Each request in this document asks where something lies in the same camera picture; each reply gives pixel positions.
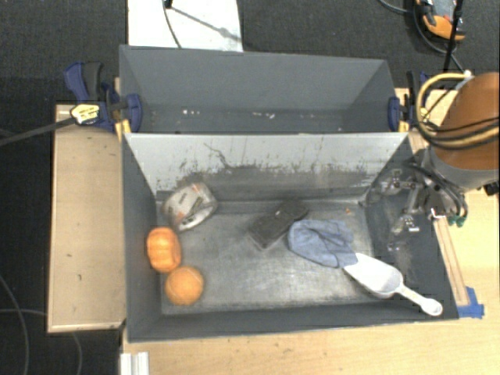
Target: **black carpet floor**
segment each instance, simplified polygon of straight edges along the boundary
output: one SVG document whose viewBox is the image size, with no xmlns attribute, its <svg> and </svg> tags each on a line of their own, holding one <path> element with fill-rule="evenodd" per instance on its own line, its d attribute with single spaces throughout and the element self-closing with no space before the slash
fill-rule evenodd
<svg viewBox="0 0 500 375">
<path fill-rule="evenodd" d="M 388 0 L 402 5 L 403 0 Z M 386 59 L 395 86 L 407 70 L 441 71 L 443 57 L 420 39 L 411 16 L 376 0 L 238 0 L 245 50 Z M 465 0 L 466 40 L 456 57 L 474 73 L 498 71 L 500 0 Z M 127 0 L 0 0 L 0 134 L 53 121 L 70 100 L 63 69 L 101 61 L 118 74 L 127 43 Z M 45 310 L 51 205 L 50 134 L 0 147 L 0 274 L 25 309 Z M 0 309 L 12 308 L 0 288 Z M 30 373 L 76 373 L 69 336 L 48 336 L 42 318 L 27 318 Z M 80 335 L 84 374 L 117 371 L 117 332 Z M 0 374 L 23 372 L 23 337 L 12 314 L 0 314 Z"/>
</svg>

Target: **clamp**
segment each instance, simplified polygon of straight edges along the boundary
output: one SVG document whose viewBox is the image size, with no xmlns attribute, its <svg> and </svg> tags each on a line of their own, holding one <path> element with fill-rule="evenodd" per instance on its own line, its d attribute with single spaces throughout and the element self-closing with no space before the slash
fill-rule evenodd
<svg viewBox="0 0 500 375">
<path fill-rule="evenodd" d="M 66 87 L 77 98 L 78 105 L 71 110 L 71 116 L 80 125 L 92 125 L 109 132 L 115 131 L 115 124 L 129 120 L 132 132 L 139 131 L 142 121 L 142 106 L 139 96 L 131 93 L 125 101 L 113 86 L 100 82 L 100 62 L 74 62 L 64 70 Z"/>
</svg>

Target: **blue cloth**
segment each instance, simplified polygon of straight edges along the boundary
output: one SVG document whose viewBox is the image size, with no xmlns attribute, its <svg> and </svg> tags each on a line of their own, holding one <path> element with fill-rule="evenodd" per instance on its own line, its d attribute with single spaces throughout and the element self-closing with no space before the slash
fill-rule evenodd
<svg viewBox="0 0 500 375">
<path fill-rule="evenodd" d="M 288 231 L 288 247 L 295 254 L 315 263 L 343 268 L 358 259 L 350 244 L 352 232 L 342 221 L 302 220 Z"/>
</svg>

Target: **orange ball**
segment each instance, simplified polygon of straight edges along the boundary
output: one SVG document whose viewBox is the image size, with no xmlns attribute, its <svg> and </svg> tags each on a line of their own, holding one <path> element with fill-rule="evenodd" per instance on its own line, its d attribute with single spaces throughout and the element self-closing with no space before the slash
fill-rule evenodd
<svg viewBox="0 0 500 375">
<path fill-rule="evenodd" d="M 181 259 L 180 243 L 173 230 L 157 227 L 149 232 L 146 240 L 151 266 L 162 273 L 175 270 Z"/>
<path fill-rule="evenodd" d="M 192 266 L 180 266 L 166 278 L 165 293 L 175 305 L 194 304 L 203 292 L 203 276 Z"/>
</svg>

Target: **orange device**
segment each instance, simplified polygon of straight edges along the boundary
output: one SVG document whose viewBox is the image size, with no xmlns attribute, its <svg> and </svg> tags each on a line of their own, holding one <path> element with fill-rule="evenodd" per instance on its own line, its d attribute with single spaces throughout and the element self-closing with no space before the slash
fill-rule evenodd
<svg viewBox="0 0 500 375">
<path fill-rule="evenodd" d="M 453 0 L 415 0 L 415 2 L 419 18 L 425 29 L 433 36 L 449 40 L 452 35 L 455 2 Z M 461 41 L 464 37 L 465 32 L 460 19 L 455 40 Z"/>
</svg>

